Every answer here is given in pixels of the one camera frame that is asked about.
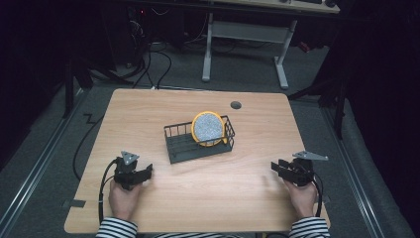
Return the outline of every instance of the black and white striped clothing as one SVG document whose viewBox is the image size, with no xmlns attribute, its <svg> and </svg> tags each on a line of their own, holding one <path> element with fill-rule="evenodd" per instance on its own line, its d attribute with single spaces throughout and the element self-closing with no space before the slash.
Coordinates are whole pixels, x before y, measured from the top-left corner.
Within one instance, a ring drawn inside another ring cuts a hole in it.
<svg viewBox="0 0 420 238">
<path fill-rule="evenodd" d="M 132 222 L 106 217 L 99 227 L 96 237 L 135 238 L 137 225 Z M 307 217 L 293 223 L 290 238 L 324 238 L 330 237 L 327 222 L 320 217 Z M 155 238 L 240 238 L 234 235 L 219 233 L 167 233 Z"/>
</svg>

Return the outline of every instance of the desk top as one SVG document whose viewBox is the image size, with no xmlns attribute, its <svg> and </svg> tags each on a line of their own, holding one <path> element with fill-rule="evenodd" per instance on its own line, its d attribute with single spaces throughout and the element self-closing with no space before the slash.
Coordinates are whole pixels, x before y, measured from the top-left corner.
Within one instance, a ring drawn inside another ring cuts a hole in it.
<svg viewBox="0 0 420 238">
<path fill-rule="evenodd" d="M 340 13 L 340 8 L 336 5 L 333 8 L 325 5 L 325 0 L 322 1 L 322 4 L 316 3 L 307 3 L 301 1 L 291 0 L 290 3 L 282 3 L 279 0 L 213 0 L 214 2 L 223 2 L 230 4 L 242 4 L 242 5 L 252 5 L 259 7 L 272 7 L 272 8 L 281 8 L 288 10 L 298 10 L 298 11 L 308 11 L 316 13 Z"/>
<path fill-rule="evenodd" d="M 233 109 L 232 101 L 242 108 Z M 236 133 L 232 152 L 172 165 L 163 127 L 206 110 L 229 116 Z M 75 196 L 86 203 L 70 208 L 67 232 L 96 233 L 100 181 L 123 150 L 140 155 L 138 170 L 154 164 L 134 215 L 139 232 L 279 231 L 297 219 L 284 183 L 270 169 L 271 162 L 291 161 L 304 150 L 284 94 L 117 89 Z M 108 192 L 107 184 L 105 216 L 111 215 Z"/>
</svg>

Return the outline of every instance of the gray carpet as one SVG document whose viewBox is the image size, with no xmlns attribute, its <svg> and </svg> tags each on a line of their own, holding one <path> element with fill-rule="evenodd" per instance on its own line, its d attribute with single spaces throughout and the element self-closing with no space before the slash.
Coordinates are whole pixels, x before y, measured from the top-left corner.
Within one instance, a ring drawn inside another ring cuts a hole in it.
<svg viewBox="0 0 420 238">
<path fill-rule="evenodd" d="M 314 50 L 308 54 L 297 48 L 290 48 L 284 62 L 289 89 L 279 88 L 272 55 L 275 45 L 264 45 L 258 49 L 244 43 L 230 51 L 228 47 L 216 46 L 213 55 L 212 78 L 210 82 L 201 81 L 204 50 L 201 45 L 193 45 L 183 51 L 170 46 L 155 45 L 154 49 L 163 49 L 171 59 L 171 68 L 160 83 L 160 88 L 183 87 L 206 90 L 279 92 L 291 94 L 309 86 L 328 52 L 327 48 Z M 169 60 L 157 53 L 152 53 L 150 77 L 154 85 L 169 66 Z M 80 105 L 74 112 L 55 150 L 48 161 L 48 167 L 36 182 L 36 189 L 14 222 L 8 237 L 93 237 L 93 234 L 67 234 L 63 224 L 68 212 L 63 207 L 66 200 L 72 199 L 78 186 L 78 180 L 72 171 L 72 160 L 78 144 L 91 128 L 88 122 L 98 120 L 106 111 L 110 96 L 115 88 L 127 87 L 109 81 L 95 80 L 90 91 L 84 91 L 77 98 Z M 140 88 L 151 87 L 146 76 Z M 6 214 L 9 205 L 31 171 L 59 123 L 64 112 L 64 91 L 56 95 L 52 104 L 34 123 L 31 133 L 26 138 L 12 161 L 1 172 L 0 214 Z M 353 118 L 350 106 L 346 105 L 346 117 L 343 123 L 343 141 L 338 141 L 331 131 L 328 121 L 330 109 L 321 109 L 316 97 L 306 96 L 291 101 L 299 131 L 306 150 L 326 155 L 328 162 L 315 162 L 315 170 L 321 177 L 324 187 L 327 211 L 331 219 L 330 232 L 333 237 L 372 237 L 369 225 L 361 212 L 351 186 L 345 163 L 343 148 L 352 160 L 358 178 L 369 198 L 374 214 L 379 221 L 383 236 L 377 237 L 414 237 L 406 221 L 400 215 L 386 184 L 377 172 Z M 99 126 L 88 135 L 76 157 L 76 170 L 81 175 L 95 141 Z"/>
</svg>

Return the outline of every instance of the person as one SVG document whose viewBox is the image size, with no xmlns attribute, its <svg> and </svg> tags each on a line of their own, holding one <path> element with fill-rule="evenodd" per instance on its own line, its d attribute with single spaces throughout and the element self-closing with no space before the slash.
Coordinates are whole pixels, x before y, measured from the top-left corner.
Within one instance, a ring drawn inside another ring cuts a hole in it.
<svg viewBox="0 0 420 238">
<path fill-rule="evenodd" d="M 330 237 L 327 223 L 321 217 L 315 217 L 313 212 L 317 189 L 313 183 L 305 186 L 296 186 L 285 180 L 291 203 L 296 210 L 298 221 L 294 222 L 289 233 L 290 238 L 321 238 Z M 138 226 L 132 221 L 136 205 L 138 203 L 142 185 L 133 186 L 132 190 L 125 190 L 120 184 L 111 180 L 109 203 L 112 217 L 105 217 L 102 221 L 96 237 L 136 237 Z M 178 234 L 159 235 L 159 238 L 178 237 Z M 223 234 L 209 233 L 206 238 L 226 237 Z"/>
</svg>

